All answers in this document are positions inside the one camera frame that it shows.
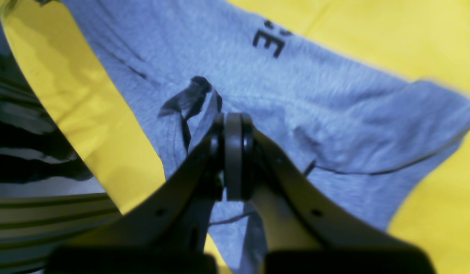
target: yellow surface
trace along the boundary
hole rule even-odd
[[[470,95],[470,0],[230,2],[347,57]],[[64,7],[21,1],[5,31],[31,86],[122,212],[155,191],[159,159]],[[439,274],[470,274],[470,133],[389,231],[423,247]],[[210,238],[207,250],[220,261]]]
[[[470,96],[470,0],[230,2],[344,56]],[[388,231],[424,248],[439,274],[470,274],[470,133],[413,190]]]
[[[30,86],[122,213],[165,181],[162,163],[66,7],[0,0],[2,24]],[[205,252],[230,270],[211,237]]]

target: gray t-shirt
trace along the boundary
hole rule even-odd
[[[386,229],[470,130],[470,100],[407,83],[224,0],[63,0],[169,177],[218,111],[246,112],[324,194]],[[249,204],[216,204],[209,229],[235,273],[265,253]]]

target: robotic arm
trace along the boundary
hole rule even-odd
[[[419,248],[361,222],[299,172],[247,114],[219,114],[167,182],[130,213],[59,247],[46,274],[216,274],[203,253],[209,217],[226,188],[261,215],[274,273],[433,274]]]

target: wrinkled cloth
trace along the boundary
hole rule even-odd
[[[386,229],[470,130],[470,99],[407,83],[224,0],[64,0],[171,176],[217,112],[248,113],[308,179]],[[236,273],[265,252],[260,217],[223,201],[209,233]],[[223,223],[236,216],[234,222]]]
[[[0,121],[36,134],[56,128],[15,61],[0,22]]]

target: screw hole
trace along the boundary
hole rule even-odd
[[[311,210],[311,214],[313,214],[314,216],[317,216],[317,217],[323,216],[323,212],[321,212],[320,210],[317,210],[317,209]]]
[[[166,210],[164,208],[159,208],[155,211],[155,215],[160,217],[160,216],[164,215],[165,212],[166,212]]]

